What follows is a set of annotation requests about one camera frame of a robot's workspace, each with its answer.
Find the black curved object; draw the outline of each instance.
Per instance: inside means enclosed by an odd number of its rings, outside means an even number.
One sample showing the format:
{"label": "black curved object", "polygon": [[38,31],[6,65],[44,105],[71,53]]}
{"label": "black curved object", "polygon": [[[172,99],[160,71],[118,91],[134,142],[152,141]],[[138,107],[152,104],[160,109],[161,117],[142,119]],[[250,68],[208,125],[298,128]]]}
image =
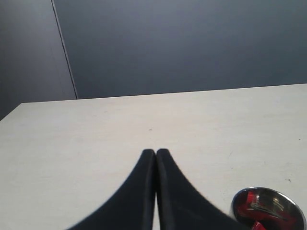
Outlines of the black curved object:
{"label": "black curved object", "polygon": [[207,201],[185,178],[167,149],[157,152],[161,230],[248,230]]}
{"label": "black curved object", "polygon": [[144,150],[129,177],[114,195],[70,230],[151,230],[155,169],[154,151]]}

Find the table top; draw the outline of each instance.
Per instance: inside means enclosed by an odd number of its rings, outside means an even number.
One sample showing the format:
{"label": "table top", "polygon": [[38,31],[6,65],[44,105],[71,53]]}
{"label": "table top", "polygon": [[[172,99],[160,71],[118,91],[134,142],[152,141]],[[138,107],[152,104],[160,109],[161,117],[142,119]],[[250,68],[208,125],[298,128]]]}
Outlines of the table top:
{"label": "table top", "polygon": [[21,104],[0,121],[0,229],[70,227],[112,196],[147,148],[168,148],[225,213],[249,186],[278,190],[307,213],[301,84]]}

